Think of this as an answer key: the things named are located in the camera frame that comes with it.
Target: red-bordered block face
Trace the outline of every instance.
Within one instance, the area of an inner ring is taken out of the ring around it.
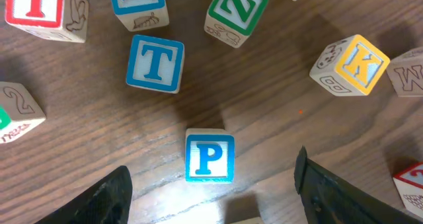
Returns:
[[[423,189],[423,163],[418,163],[402,171],[394,178]]]
[[[61,26],[63,0],[6,0],[6,22],[22,26]]]

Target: letter w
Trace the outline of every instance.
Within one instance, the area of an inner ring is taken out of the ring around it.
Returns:
[[[412,91],[413,90],[413,83],[415,83],[418,87],[423,90],[423,66],[421,65],[413,65],[411,69],[404,69],[396,68],[394,69],[395,72],[401,78],[403,82],[403,90],[404,91]]]

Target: wooden table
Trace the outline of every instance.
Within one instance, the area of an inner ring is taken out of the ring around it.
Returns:
[[[33,223],[120,165],[134,185],[130,223],[227,223],[257,208],[268,224],[306,223],[293,183],[301,146],[404,210],[391,175],[423,160],[422,98],[397,97],[386,74],[367,97],[335,97],[309,70],[326,45],[353,34],[391,58],[423,46],[423,0],[270,0],[240,49],[204,32],[211,0],[167,0],[170,26],[140,34],[185,44],[177,95],[125,84],[135,33],[110,0],[89,2],[85,44],[1,21],[1,80],[22,83],[47,121],[0,146],[0,223]],[[233,184],[184,181],[187,128],[235,136]]]

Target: green-bordered block face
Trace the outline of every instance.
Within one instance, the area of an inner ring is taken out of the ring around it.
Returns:
[[[249,36],[268,2],[269,0],[213,0],[209,15],[242,35]]]
[[[5,129],[10,123],[12,119],[7,115],[6,111],[0,106],[0,130]]]

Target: wood grain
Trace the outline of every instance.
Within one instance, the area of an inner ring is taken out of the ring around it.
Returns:
[[[293,181],[303,145],[404,210],[391,175],[423,160],[423,100],[397,97],[386,74],[367,97],[337,98],[309,70],[325,46],[353,34],[391,58],[423,45],[423,0],[270,0],[239,49],[204,32],[211,0],[167,0],[170,26],[142,34],[185,44],[177,95],[125,84],[134,33],[110,0],[89,2],[85,44],[0,22],[0,80],[22,83],[47,115],[0,146],[0,223],[33,223],[120,165],[134,185],[130,223],[230,223],[258,213],[266,224],[306,223]],[[235,136],[233,184],[184,181],[187,128]]]

